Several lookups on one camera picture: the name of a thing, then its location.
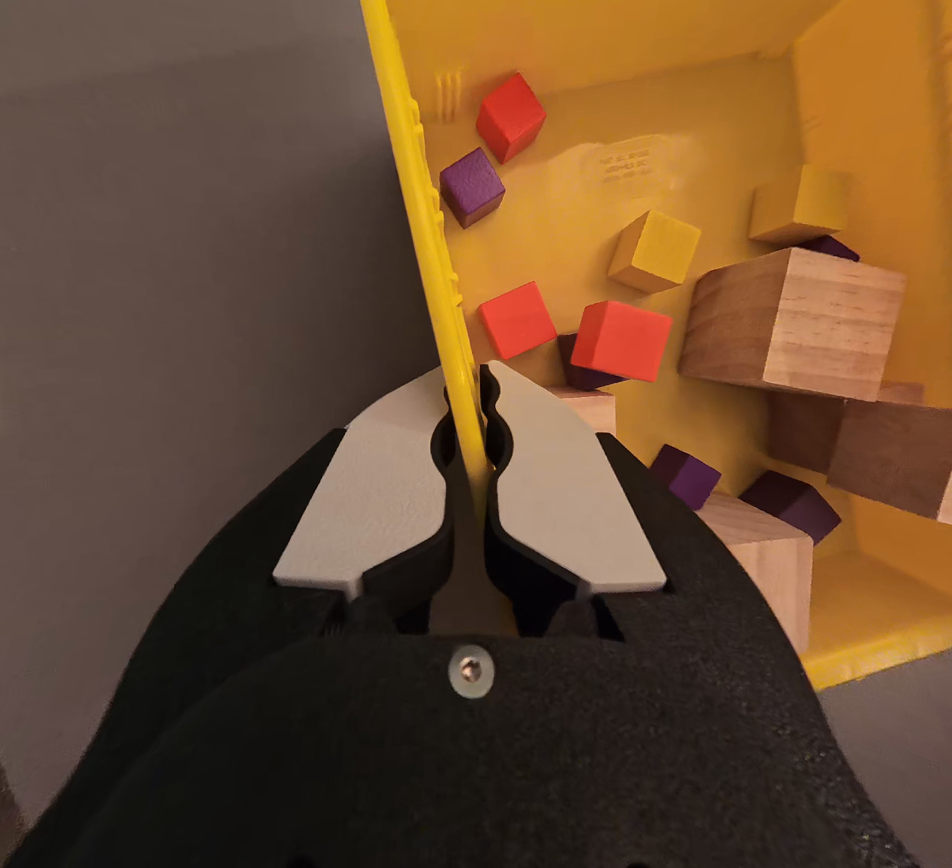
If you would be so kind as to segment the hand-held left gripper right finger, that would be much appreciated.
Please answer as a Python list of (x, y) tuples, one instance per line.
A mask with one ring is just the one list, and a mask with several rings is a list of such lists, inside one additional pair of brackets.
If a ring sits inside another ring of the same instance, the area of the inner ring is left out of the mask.
[(504, 362), (480, 367), (486, 574), (517, 632), (543, 636), (566, 603), (655, 592), (667, 579), (588, 422)]

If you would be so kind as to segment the yellow plastic box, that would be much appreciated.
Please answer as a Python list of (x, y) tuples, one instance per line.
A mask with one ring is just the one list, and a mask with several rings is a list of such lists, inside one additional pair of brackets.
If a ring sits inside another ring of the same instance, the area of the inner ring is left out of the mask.
[(479, 370), (444, 203), (496, 210), (496, 167), (551, 95), (741, 60), (786, 62), (800, 160), (754, 189), (747, 237), (899, 274), (878, 412), (850, 399), (833, 447), (768, 454), (826, 473), (858, 551), (950, 593), (950, 0), (360, 0), (427, 308), (481, 495)]

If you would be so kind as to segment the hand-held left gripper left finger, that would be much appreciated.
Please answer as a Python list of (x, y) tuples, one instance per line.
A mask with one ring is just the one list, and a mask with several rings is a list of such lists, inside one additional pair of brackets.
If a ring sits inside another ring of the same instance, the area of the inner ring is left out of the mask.
[(446, 473), (455, 427), (442, 369), (378, 398), (346, 427), (272, 576), (375, 601), (404, 629), (428, 622), (453, 566)]

